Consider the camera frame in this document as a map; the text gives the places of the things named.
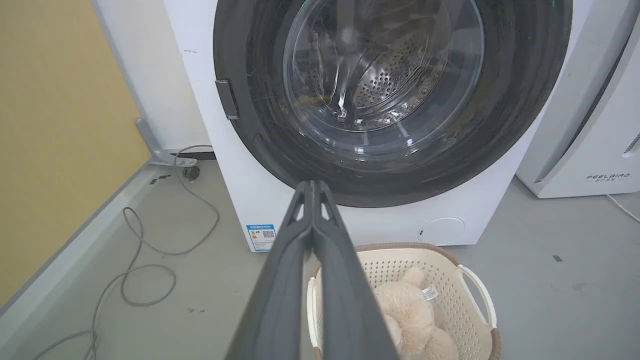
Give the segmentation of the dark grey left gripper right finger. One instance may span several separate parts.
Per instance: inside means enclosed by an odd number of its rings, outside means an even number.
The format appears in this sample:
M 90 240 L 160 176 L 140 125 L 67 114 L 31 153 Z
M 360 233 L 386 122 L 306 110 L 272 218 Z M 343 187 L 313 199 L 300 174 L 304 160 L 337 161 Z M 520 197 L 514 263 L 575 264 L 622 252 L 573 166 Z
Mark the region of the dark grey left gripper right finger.
M 323 360 L 399 360 L 329 186 L 311 183 L 312 248 L 320 261 Z

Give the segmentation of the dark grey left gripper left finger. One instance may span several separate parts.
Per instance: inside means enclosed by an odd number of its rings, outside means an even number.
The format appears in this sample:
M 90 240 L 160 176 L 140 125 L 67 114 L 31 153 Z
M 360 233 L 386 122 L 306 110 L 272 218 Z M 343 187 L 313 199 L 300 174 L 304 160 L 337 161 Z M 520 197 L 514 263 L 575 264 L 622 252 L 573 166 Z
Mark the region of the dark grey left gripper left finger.
M 314 182 L 299 183 L 224 360 L 300 360 L 313 205 Z

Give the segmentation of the round dark washing machine door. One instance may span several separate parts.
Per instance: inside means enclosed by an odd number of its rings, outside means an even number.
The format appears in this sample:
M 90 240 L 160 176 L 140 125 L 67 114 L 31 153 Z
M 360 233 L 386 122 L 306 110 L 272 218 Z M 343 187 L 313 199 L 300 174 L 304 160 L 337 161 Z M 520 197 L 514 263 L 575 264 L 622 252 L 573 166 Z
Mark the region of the round dark washing machine door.
M 434 198 L 528 130 L 575 0 L 217 0 L 215 82 L 251 155 L 343 207 Z

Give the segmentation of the white front-load washing machine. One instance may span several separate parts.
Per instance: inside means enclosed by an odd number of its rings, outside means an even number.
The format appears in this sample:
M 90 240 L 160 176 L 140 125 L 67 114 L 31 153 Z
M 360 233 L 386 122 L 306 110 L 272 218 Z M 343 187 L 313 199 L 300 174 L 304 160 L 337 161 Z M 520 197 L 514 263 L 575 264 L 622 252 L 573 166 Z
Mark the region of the white front-load washing machine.
M 217 1 L 164 0 L 178 47 L 185 52 L 183 64 L 192 80 L 196 104 L 252 251 L 246 226 L 272 224 L 277 235 L 295 188 L 274 177 L 253 157 L 223 108 L 213 59 Z M 357 245 L 388 242 L 421 242 L 437 246 L 477 244 L 530 146 L 537 131 L 539 114 L 503 157 L 450 191 L 419 202 L 382 208 L 337 203 L 352 241 Z

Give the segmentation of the energy label sticker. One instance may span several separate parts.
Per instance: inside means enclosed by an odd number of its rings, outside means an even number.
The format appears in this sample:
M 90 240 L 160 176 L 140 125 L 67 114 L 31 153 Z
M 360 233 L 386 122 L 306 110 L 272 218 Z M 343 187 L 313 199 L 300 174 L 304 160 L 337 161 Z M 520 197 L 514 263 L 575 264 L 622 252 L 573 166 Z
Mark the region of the energy label sticker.
M 276 238 L 273 224 L 247 225 L 250 248 L 254 252 L 269 252 Z

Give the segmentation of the beige plush teddy bear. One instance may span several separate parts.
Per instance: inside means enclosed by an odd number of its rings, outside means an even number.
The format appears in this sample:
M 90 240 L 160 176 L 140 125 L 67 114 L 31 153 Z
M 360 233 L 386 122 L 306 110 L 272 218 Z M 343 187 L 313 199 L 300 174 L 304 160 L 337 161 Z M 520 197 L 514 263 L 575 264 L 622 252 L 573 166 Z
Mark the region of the beige plush teddy bear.
M 423 290 L 425 272 L 409 268 L 402 278 L 374 289 L 374 296 L 399 360 L 460 360 L 458 347 L 446 332 L 444 316 Z

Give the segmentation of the cream perforated laundry basket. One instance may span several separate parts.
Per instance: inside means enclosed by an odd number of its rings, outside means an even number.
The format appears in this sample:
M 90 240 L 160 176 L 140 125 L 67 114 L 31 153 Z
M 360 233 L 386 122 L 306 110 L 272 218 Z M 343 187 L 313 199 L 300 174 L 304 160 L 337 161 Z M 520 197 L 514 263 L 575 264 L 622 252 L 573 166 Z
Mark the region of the cream perforated laundry basket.
M 445 249 L 426 243 L 366 244 L 355 248 L 373 289 L 398 281 L 411 268 L 450 333 L 460 360 L 500 360 L 502 339 L 491 296 L 478 276 Z

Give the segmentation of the grey metal partition foot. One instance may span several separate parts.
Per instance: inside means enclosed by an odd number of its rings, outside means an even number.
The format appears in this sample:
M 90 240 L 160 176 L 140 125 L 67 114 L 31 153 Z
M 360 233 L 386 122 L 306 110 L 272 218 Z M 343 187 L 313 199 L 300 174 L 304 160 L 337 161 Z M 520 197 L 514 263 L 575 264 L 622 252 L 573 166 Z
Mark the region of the grey metal partition foot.
M 167 166 L 167 167 L 196 167 L 197 160 L 192 158 L 182 158 L 172 155 L 166 151 L 160 145 L 157 136 L 154 134 L 149 122 L 144 118 L 138 118 L 135 120 L 135 126 L 137 127 L 140 135 L 146 144 L 148 150 L 151 153 L 150 161 L 151 166 Z

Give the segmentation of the white Feelbird appliance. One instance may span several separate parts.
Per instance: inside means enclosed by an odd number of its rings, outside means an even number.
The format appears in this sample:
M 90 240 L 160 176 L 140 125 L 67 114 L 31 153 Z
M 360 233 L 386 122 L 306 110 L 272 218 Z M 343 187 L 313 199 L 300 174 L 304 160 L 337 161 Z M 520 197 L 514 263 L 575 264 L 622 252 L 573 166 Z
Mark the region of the white Feelbird appliance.
M 516 172 L 540 199 L 640 192 L 640 0 L 573 0 L 564 64 Z

